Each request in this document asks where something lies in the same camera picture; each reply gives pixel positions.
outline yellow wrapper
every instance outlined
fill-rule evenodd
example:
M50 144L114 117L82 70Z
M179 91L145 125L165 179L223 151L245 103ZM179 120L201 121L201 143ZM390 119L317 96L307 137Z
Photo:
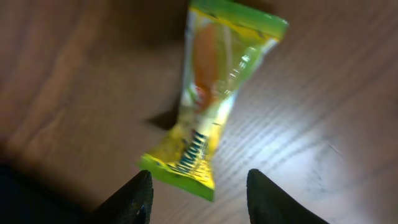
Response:
M140 168L212 201L210 161L238 89L286 28L283 19L234 2L193 0L178 121L157 147L143 155Z

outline wooden table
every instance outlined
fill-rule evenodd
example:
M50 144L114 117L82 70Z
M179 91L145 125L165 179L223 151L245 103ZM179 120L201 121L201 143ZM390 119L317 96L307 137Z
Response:
M397 223L398 2L268 3L290 28L237 100L215 202L155 181L151 223L249 223L251 168L330 223ZM1 1L4 155L88 208L108 198L165 134L146 121L178 95L186 5Z

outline black object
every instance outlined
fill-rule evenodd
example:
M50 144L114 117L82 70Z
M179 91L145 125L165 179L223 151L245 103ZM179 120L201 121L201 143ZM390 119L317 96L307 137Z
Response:
M153 198L152 176L143 170L102 203L84 223L148 224Z
M0 167L0 223L80 223L85 211L35 179Z
M257 169L249 171L247 188L251 224L327 223Z

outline candy wrapper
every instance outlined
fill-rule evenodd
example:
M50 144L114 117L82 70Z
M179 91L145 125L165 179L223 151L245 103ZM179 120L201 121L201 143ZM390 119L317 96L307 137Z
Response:
M239 88L282 38L287 22L224 0L193 0L185 34L177 124L140 168L213 201L211 158Z

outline table surface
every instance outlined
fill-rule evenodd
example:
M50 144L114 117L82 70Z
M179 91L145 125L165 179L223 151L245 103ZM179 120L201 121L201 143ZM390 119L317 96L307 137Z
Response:
M252 168L330 223L397 223L398 2L267 3L290 27L240 92L215 202L155 180L151 223L248 223ZM88 208L108 198L165 134L147 120L180 91L186 7L1 1L4 155Z

